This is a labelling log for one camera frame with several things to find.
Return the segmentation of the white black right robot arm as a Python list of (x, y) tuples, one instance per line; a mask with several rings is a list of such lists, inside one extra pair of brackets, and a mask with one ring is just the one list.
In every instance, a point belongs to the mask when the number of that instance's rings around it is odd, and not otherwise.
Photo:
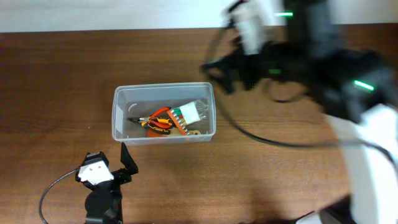
[(295, 219), (296, 223), (397, 222), (397, 88), (394, 73), (373, 51), (343, 46), (328, 1), (284, 1), (287, 39), (276, 42), (257, 1), (236, 1), (211, 41), (202, 67), (232, 93), (263, 78), (297, 82), (322, 109), (340, 147), (351, 192)]

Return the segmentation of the red handled small cutters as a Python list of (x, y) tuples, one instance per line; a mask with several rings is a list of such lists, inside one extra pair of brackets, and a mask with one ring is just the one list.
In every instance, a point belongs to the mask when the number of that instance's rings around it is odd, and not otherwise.
[(163, 107), (157, 110), (150, 116), (139, 118), (137, 121), (141, 126), (145, 124), (153, 124), (155, 127), (162, 128), (162, 129), (169, 129), (173, 126), (173, 121), (170, 118), (161, 118), (159, 115), (162, 115), (170, 110), (169, 107)]

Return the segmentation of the orange perforated strip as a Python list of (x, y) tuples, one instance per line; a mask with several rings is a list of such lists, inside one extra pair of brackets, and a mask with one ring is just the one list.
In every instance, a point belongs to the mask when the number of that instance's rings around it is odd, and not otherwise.
[(190, 134), (188, 129), (184, 125), (184, 122), (175, 112), (175, 110), (168, 110), (167, 114), (170, 117), (170, 119), (174, 122), (174, 125), (178, 128), (178, 130), (181, 132), (182, 135), (187, 136)]

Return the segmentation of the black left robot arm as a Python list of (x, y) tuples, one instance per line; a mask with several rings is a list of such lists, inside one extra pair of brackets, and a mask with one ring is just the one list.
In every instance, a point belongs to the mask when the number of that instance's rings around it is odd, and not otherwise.
[(123, 208), (121, 186), (130, 183), (139, 172), (125, 143), (121, 144), (122, 169), (109, 170), (109, 161), (104, 152), (88, 153), (78, 168), (75, 180), (91, 193), (86, 197), (86, 223), (122, 223)]

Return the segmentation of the clear plastic container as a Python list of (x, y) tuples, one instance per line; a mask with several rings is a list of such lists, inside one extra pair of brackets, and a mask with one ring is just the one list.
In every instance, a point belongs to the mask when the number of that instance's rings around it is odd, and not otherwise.
[[(200, 135), (147, 138), (147, 130), (128, 118), (144, 118), (163, 107), (175, 108), (195, 100), (209, 106), (208, 117), (189, 124), (188, 130)], [(216, 133), (216, 105), (213, 87), (207, 82), (163, 83), (119, 86), (115, 90), (112, 112), (113, 139), (129, 146), (210, 141)]]

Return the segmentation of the clear box of bits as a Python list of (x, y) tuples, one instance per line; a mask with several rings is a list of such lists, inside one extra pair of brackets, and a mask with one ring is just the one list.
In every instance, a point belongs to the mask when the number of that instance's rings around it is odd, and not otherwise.
[(193, 124), (208, 117), (209, 106), (202, 100), (195, 100), (185, 105), (172, 108), (170, 112), (182, 119), (185, 125)]

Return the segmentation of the yellow black needle-nose pliers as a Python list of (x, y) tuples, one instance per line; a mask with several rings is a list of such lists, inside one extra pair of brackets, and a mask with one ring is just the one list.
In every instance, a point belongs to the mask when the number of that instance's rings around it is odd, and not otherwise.
[(170, 130), (174, 124), (171, 119), (168, 118), (128, 118), (130, 122), (140, 124), (144, 129), (153, 131), (157, 134), (169, 135)]

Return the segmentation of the orange scraper wooden handle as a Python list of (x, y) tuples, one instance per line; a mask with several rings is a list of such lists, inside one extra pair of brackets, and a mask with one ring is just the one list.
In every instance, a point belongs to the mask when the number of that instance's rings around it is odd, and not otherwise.
[[(199, 130), (189, 130), (188, 131), (189, 135), (200, 135), (201, 132)], [(170, 134), (159, 134), (156, 132), (153, 132), (152, 130), (147, 131), (147, 138), (157, 138), (157, 137), (170, 137), (170, 136), (181, 136), (182, 133), (177, 129), (177, 128), (172, 128), (170, 130)]]

